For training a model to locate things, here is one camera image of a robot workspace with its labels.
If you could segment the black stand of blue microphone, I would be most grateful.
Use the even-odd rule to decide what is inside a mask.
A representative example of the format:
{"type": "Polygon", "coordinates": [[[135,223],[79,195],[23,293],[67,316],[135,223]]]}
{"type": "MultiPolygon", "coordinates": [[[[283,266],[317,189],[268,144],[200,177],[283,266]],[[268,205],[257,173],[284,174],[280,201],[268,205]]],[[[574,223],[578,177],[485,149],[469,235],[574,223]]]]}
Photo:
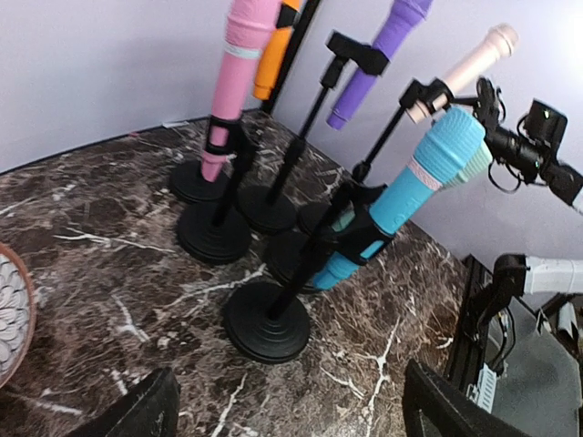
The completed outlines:
{"type": "Polygon", "coordinates": [[[394,236],[375,224],[369,212],[369,205],[386,188],[356,184],[345,195],[336,193],[327,216],[300,247],[300,264],[287,284],[259,281],[232,293],[222,315],[236,349],[266,364],[288,362],[300,355],[310,338],[310,317],[297,298],[303,287],[333,253],[361,267],[393,241],[394,236]]]}

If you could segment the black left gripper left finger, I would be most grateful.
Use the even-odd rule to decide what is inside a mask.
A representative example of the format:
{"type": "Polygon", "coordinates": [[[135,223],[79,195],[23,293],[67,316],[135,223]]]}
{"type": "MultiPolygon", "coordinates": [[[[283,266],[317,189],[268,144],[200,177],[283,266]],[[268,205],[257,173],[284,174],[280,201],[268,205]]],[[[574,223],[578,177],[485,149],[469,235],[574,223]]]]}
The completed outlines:
{"type": "Polygon", "coordinates": [[[180,385],[173,370],[157,368],[100,416],[67,436],[176,436],[179,405],[180,385]]]}

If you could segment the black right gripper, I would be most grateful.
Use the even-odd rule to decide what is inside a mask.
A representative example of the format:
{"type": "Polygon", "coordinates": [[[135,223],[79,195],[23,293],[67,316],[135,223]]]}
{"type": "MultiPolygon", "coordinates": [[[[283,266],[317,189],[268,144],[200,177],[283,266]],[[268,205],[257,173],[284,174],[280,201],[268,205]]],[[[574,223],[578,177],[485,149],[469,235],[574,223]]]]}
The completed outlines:
{"type": "Polygon", "coordinates": [[[500,98],[501,88],[481,76],[476,82],[476,92],[475,118],[488,135],[506,120],[506,106],[500,98]]]}

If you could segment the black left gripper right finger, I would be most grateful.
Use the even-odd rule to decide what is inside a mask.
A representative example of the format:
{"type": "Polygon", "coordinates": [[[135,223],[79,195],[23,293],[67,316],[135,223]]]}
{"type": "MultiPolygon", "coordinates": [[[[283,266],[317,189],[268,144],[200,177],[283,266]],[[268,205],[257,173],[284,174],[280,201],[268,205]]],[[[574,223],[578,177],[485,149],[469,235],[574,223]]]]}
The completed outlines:
{"type": "Polygon", "coordinates": [[[479,408],[422,362],[405,369],[403,416],[408,436],[522,436],[519,429],[479,408]]]}

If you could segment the blue microphone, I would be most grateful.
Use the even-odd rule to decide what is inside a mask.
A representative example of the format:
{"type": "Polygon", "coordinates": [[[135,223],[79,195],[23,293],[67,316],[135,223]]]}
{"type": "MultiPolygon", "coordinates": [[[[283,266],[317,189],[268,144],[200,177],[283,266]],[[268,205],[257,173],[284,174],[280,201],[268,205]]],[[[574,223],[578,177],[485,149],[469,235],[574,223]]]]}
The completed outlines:
{"type": "Polygon", "coordinates": [[[357,239],[356,254],[364,262],[383,247],[439,189],[449,185],[486,146],[485,128],[468,112],[454,107],[427,131],[407,165],[365,211],[376,231],[357,239]]]}

